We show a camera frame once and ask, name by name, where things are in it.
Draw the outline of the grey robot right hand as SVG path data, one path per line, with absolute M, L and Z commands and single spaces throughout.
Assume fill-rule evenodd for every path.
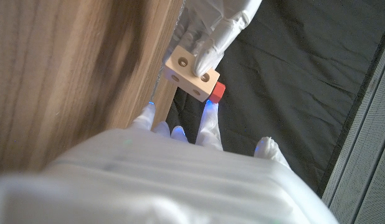
M 208 101 L 196 142 L 153 125 L 149 103 L 126 129 L 104 131 L 36 174 L 0 176 L 0 223 L 335 223 L 262 138 L 253 156 L 225 152 Z

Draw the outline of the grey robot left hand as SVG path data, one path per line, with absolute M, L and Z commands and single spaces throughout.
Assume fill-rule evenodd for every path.
M 180 46 L 195 57 L 195 76 L 215 69 L 227 48 L 251 23 L 261 3 L 262 0 L 185 0 L 163 62 Z

